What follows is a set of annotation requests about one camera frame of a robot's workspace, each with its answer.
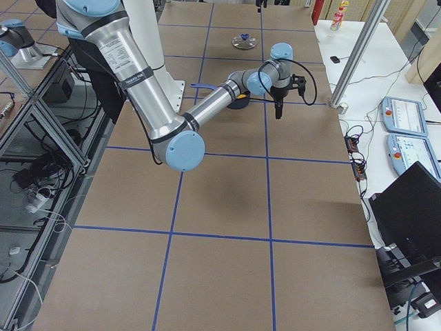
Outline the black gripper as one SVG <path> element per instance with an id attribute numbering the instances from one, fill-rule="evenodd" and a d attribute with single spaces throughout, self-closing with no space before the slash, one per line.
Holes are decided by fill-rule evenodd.
<path id="1" fill-rule="evenodd" d="M 305 96 L 306 79 L 304 76 L 292 74 L 288 78 L 287 85 L 281 88 L 272 86 L 270 93 L 274 99 L 275 118 L 281 119 L 283 115 L 283 99 L 289 94 L 290 90 L 297 90 L 300 97 Z"/>
<path id="2" fill-rule="evenodd" d="M 258 10 L 262 10 L 267 7 L 267 0 L 255 0 L 255 4 Z"/>

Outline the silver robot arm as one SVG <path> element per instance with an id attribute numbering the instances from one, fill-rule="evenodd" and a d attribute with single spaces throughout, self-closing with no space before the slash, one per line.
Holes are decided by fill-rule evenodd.
<path id="1" fill-rule="evenodd" d="M 127 3 L 57 1 L 56 6 L 58 31 L 99 49 L 121 89 L 147 123 L 154 156 L 175 170 L 190 171 L 201 163 L 205 143 L 199 128 L 240 95 L 270 93 L 279 119 L 283 99 L 290 90 L 305 94 L 305 78 L 291 73 L 292 47 L 277 43 L 261 67 L 231 73 L 189 111 L 177 114 L 130 31 Z"/>

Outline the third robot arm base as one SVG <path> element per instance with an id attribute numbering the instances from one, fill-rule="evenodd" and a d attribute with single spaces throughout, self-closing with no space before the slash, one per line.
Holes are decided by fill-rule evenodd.
<path id="1" fill-rule="evenodd" d="M 15 68 L 42 70 L 49 57 L 45 57 L 24 22 L 6 19 L 1 22 L 1 51 L 11 59 Z"/>

